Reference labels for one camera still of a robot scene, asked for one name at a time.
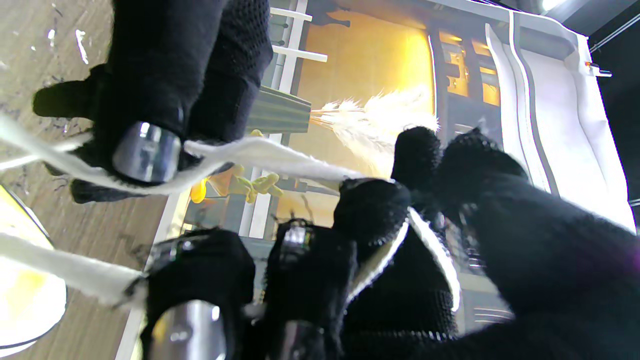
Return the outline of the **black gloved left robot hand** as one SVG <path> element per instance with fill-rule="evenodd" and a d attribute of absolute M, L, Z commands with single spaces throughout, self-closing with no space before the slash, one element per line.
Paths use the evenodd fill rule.
<path fill-rule="evenodd" d="M 33 96 L 37 116 L 92 121 L 80 159 L 156 186 L 197 164 L 185 141 L 244 137 L 274 56 L 269 1 L 115 0 L 113 10 L 106 62 Z"/>

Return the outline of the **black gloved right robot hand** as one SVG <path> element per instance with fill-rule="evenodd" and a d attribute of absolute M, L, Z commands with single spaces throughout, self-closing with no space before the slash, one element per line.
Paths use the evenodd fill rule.
<path fill-rule="evenodd" d="M 457 293 L 440 260 L 441 215 L 471 237 L 510 309 L 457 334 Z M 637 360 L 639 239 L 530 183 L 479 129 L 441 151 L 398 135 L 391 182 L 348 180 L 330 228 L 279 224 L 265 310 L 250 316 L 256 267 L 240 237 L 174 239 L 147 276 L 144 360 Z"/>

